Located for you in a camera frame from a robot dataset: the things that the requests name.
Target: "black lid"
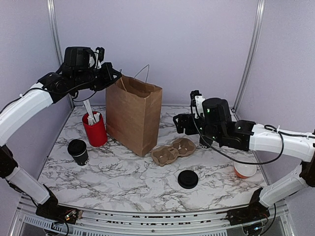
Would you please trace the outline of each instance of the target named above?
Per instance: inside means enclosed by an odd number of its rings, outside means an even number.
[[[191,189],[198,184],[198,175],[194,171],[182,171],[178,175],[178,183],[185,189]]]
[[[71,156],[79,156],[85,152],[87,145],[83,140],[74,139],[68,145],[68,152]]]

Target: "marble tabletop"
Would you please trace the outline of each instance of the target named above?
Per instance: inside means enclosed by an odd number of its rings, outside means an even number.
[[[105,116],[104,107],[93,109]],[[162,107],[158,146],[169,145],[179,137],[198,145],[197,135],[178,134],[172,121],[173,116],[188,112],[188,107]],[[199,211],[247,204],[256,189],[266,186],[259,167],[253,177],[240,179],[232,161],[199,146],[191,156],[164,167],[158,166],[150,154],[139,157],[111,137],[106,145],[92,147],[82,125],[84,113],[84,107],[74,109],[39,177],[62,204],[130,212]],[[86,166],[77,165],[67,153],[73,139],[85,140],[88,145],[90,159]],[[255,161],[251,152],[221,149],[236,159]],[[183,170],[198,174],[195,188],[183,189],[178,184],[178,174]]]

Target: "brown paper bag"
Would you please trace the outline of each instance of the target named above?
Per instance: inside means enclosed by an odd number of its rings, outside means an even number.
[[[162,88],[122,76],[106,89],[106,126],[114,139],[139,156],[157,145]]]

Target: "red cup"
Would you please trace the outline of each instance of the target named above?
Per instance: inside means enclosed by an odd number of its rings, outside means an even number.
[[[94,125],[89,125],[88,116],[89,114],[86,113],[82,118],[82,122],[83,122],[85,132],[87,133],[89,143],[93,147],[103,146],[105,143],[107,143],[107,140],[108,140],[103,116],[101,113],[99,113],[99,122],[97,122]]]

